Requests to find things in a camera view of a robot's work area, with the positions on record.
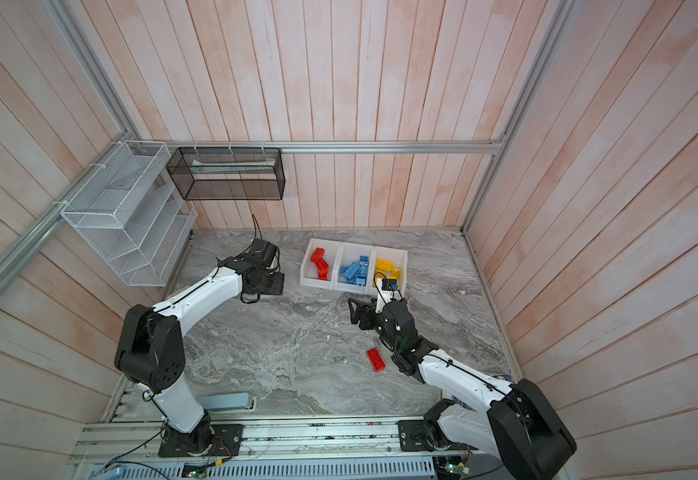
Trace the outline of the light blue case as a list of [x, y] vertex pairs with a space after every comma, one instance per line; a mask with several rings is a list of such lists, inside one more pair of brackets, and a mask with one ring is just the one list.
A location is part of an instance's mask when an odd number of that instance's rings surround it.
[[251, 410], [255, 406], [255, 398], [249, 393], [209, 395], [199, 397], [198, 402], [205, 410], [217, 412]]

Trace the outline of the middle white bin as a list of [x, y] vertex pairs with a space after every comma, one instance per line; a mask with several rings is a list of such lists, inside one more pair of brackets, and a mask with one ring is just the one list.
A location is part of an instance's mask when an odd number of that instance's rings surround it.
[[343, 242], [336, 260], [335, 288], [353, 294], [369, 294], [375, 259], [374, 246]]

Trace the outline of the yellow long brick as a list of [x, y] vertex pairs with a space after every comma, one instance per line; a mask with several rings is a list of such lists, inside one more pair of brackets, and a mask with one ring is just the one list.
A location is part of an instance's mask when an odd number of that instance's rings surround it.
[[377, 270], [380, 270], [383, 272], [389, 272], [389, 271], [392, 271], [393, 268], [395, 268], [395, 266], [394, 266], [394, 263], [391, 261], [382, 260], [382, 259], [378, 259], [376, 261], [376, 269]]

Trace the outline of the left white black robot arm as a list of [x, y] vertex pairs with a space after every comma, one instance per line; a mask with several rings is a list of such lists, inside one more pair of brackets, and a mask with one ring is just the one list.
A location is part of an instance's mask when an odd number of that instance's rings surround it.
[[217, 447], [210, 413], [186, 381], [184, 337], [227, 300], [252, 304], [263, 296], [281, 295], [279, 258], [276, 245], [254, 238], [241, 253], [219, 259], [208, 275], [184, 291], [128, 310], [114, 365], [161, 413], [167, 456], [205, 456]]

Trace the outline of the white bin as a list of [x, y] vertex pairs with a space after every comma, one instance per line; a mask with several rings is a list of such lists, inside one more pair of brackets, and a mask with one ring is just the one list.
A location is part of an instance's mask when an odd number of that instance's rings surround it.
[[406, 250], [376, 246], [375, 258], [371, 263], [371, 273], [383, 273], [389, 279], [395, 279], [398, 291], [405, 295], [408, 275], [408, 252]]
[[375, 259], [374, 246], [343, 242], [336, 260], [335, 288], [353, 294], [369, 294]]
[[341, 249], [342, 245], [338, 241], [312, 238], [301, 263], [300, 284], [335, 290]]

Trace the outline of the right white bin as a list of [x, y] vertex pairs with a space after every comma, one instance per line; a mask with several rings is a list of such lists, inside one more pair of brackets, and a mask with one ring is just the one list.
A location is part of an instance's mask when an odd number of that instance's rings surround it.
[[408, 252], [406, 250], [376, 246], [375, 258], [371, 263], [371, 273], [383, 273], [389, 279], [395, 279], [398, 291], [405, 295], [408, 275]]

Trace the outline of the left white bin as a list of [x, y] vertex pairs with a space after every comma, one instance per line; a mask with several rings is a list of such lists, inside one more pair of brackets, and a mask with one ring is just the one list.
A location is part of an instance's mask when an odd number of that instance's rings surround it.
[[335, 290], [341, 249], [342, 245], [338, 241], [312, 238], [301, 263], [300, 284]]

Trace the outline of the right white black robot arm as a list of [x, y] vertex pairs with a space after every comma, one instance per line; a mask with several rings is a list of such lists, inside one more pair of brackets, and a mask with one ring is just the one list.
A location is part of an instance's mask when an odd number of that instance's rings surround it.
[[499, 459], [516, 479], [551, 479], [576, 453], [575, 439], [535, 383], [457, 361], [417, 331], [404, 300], [347, 304], [351, 323], [375, 332], [401, 373], [446, 394], [421, 419], [399, 424], [403, 450], [472, 447]]

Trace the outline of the black mesh basket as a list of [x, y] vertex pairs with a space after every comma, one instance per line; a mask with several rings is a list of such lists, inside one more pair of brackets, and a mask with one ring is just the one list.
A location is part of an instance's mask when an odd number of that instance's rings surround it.
[[189, 201], [279, 201], [284, 196], [284, 165], [276, 148], [179, 147], [166, 168]]

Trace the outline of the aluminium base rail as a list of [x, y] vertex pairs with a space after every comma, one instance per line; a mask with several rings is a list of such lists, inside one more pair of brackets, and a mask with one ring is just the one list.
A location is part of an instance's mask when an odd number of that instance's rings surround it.
[[[402, 457], [424, 447], [411, 447], [406, 427], [424, 421], [415, 416], [245, 416], [211, 415], [217, 436], [211, 457], [232, 454], [235, 460], [301, 460], [349, 457]], [[72, 448], [72, 464], [104, 464], [114, 457], [133, 462], [194, 461], [191, 455], [164, 457], [166, 434], [159, 421], [93, 423], [85, 426]]]

